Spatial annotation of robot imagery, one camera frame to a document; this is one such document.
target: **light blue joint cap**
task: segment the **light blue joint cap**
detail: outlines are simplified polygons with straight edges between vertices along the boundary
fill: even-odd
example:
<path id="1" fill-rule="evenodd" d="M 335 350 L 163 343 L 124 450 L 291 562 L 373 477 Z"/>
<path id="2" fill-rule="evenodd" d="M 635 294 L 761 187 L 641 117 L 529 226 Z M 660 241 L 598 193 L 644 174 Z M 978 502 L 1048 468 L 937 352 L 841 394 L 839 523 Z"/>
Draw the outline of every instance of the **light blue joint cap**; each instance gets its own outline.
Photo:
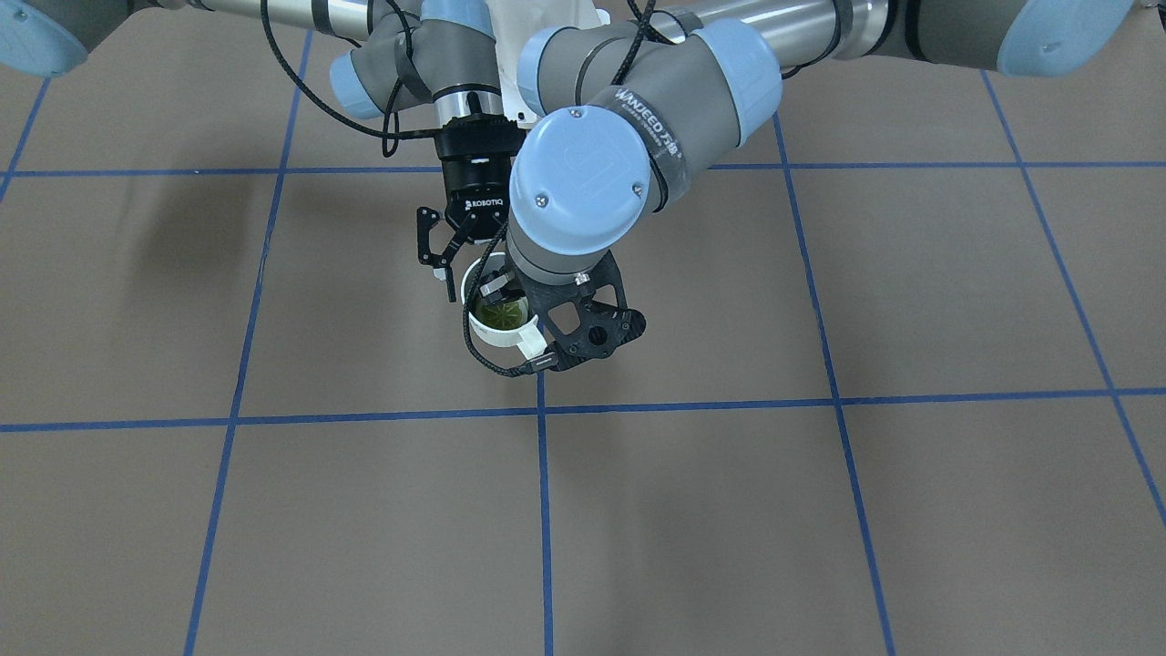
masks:
<path id="1" fill-rule="evenodd" d="M 743 146 L 749 135 L 773 117 L 781 103 L 781 65 L 761 33 L 735 19 L 721 19 L 694 31 L 729 83 Z"/>
<path id="2" fill-rule="evenodd" d="M 518 91 L 526 106 L 540 117 L 547 115 L 547 110 L 542 107 L 542 98 L 539 96 L 539 65 L 542 64 L 542 54 L 547 51 L 547 44 L 564 29 L 571 28 L 545 27 L 540 29 L 526 42 L 522 52 L 518 56 Z"/>
<path id="3" fill-rule="evenodd" d="M 651 179 L 647 149 L 627 121 L 602 107 L 564 107 L 534 126 L 514 158 L 511 207 L 539 246 L 585 255 L 632 228 Z"/>
<path id="4" fill-rule="evenodd" d="M 996 69 L 1056 77 L 1093 58 L 1130 13 L 1130 0 L 1028 0 L 1009 28 Z"/>
<path id="5" fill-rule="evenodd" d="M 37 77 L 57 77 L 87 58 L 82 42 L 36 7 L 0 0 L 0 63 Z"/>
<path id="6" fill-rule="evenodd" d="M 421 3 L 421 21 L 429 19 L 464 24 L 497 41 L 485 0 L 424 0 Z"/>
<path id="7" fill-rule="evenodd" d="M 332 62 L 331 70 L 328 71 L 328 77 L 332 82 L 332 93 L 336 94 L 336 99 L 340 101 L 340 106 L 350 115 L 367 119 L 385 113 L 380 111 L 377 103 L 372 101 L 364 84 L 360 83 L 357 69 L 352 65 L 352 52 L 345 52 L 337 57 Z"/>

